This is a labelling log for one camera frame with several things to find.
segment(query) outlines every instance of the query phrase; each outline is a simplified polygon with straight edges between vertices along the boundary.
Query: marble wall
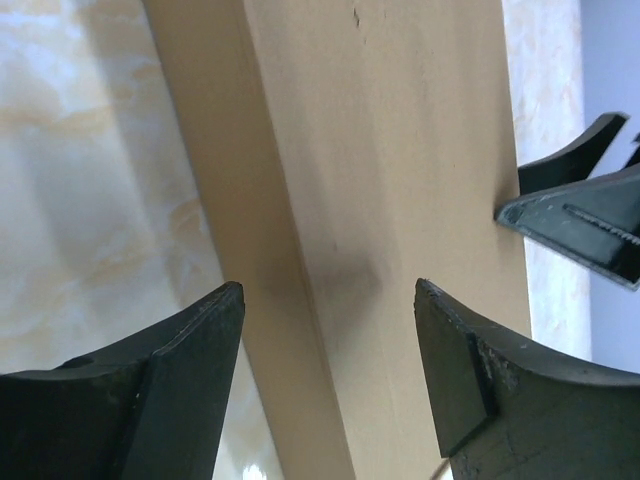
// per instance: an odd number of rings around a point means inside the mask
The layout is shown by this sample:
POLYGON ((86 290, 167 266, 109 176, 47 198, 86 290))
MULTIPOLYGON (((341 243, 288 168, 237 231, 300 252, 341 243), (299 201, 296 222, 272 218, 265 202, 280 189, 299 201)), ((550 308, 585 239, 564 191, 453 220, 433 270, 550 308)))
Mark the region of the marble wall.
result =
MULTIPOLYGON (((0 371, 222 282, 140 0, 0 0, 0 371)), ((244 349, 216 478, 282 478, 244 349)))

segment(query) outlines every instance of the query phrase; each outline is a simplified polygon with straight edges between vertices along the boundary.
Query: beige marble veining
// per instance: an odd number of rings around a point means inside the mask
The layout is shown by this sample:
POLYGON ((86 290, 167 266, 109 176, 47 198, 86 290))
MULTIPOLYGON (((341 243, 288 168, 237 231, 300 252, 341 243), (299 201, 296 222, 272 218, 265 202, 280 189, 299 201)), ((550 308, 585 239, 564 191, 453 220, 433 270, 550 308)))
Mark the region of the beige marble veining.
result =
MULTIPOLYGON (((139 0, 0 0, 0 371, 52 368, 222 282, 139 0)), ((241 348, 215 478, 281 478, 241 348)))

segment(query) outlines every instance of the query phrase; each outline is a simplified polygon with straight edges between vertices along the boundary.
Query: light wood surface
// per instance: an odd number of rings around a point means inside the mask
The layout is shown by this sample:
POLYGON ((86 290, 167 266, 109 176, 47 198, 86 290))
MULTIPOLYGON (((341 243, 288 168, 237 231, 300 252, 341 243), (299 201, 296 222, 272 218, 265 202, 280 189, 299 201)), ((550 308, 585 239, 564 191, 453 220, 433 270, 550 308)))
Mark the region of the light wood surface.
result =
POLYGON ((500 0, 146 4, 285 476, 426 478, 416 279, 529 330, 500 0))

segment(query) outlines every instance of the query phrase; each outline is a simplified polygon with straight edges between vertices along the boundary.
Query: wooden plank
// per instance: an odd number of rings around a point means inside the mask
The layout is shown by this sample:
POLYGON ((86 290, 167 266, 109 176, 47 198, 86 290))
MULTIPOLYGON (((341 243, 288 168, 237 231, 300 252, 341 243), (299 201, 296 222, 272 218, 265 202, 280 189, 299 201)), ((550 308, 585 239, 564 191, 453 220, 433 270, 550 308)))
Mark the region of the wooden plank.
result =
POLYGON ((145 6, 284 474, 354 478, 242 5, 145 6))
POLYGON ((529 330, 500 0, 246 4, 356 477, 425 478, 416 279, 529 330))
POLYGON ((500 0, 146 3, 285 475, 424 478, 416 279, 529 328, 500 0))

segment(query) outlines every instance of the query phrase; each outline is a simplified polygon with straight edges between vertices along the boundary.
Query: black plastic clamp jaw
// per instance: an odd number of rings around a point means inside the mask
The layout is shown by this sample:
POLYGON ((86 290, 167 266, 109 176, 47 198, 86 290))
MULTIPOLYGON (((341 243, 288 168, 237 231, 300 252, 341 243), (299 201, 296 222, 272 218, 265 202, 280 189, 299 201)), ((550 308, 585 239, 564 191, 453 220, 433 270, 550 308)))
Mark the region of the black plastic clamp jaw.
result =
POLYGON ((622 170, 587 179, 628 116, 601 115, 557 153, 518 168, 520 197, 496 221, 631 289, 640 287, 640 147, 622 170))
POLYGON ((210 480, 243 319, 227 283, 54 370, 0 376, 0 478, 210 480))
POLYGON ((456 480, 640 478, 640 375, 544 347, 426 280, 415 315, 456 480))

